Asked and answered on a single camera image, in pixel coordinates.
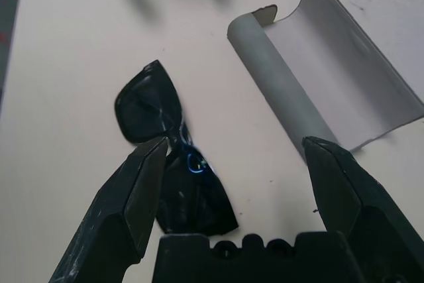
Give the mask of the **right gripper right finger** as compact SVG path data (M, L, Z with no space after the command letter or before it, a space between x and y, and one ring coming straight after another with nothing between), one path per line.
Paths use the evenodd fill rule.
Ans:
M422 282L423 240L383 185L336 143L302 146L325 228L345 236L365 280Z

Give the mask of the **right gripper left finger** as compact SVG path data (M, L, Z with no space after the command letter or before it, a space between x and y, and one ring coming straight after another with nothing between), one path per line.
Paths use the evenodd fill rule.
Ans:
M51 282L122 282L144 257L158 209L168 140L138 145L96 193Z

